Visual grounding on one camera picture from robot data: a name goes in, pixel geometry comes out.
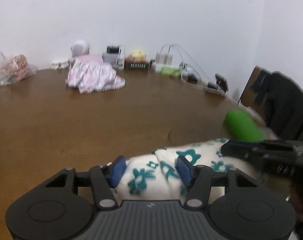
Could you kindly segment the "person right hand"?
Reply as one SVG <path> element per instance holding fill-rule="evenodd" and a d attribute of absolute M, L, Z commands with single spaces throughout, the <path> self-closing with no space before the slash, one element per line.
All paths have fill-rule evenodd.
<path fill-rule="evenodd" d="M 296 211 L 297 220 L 303 222 L 303 181 L 291 183 L 289 202 Z"/>

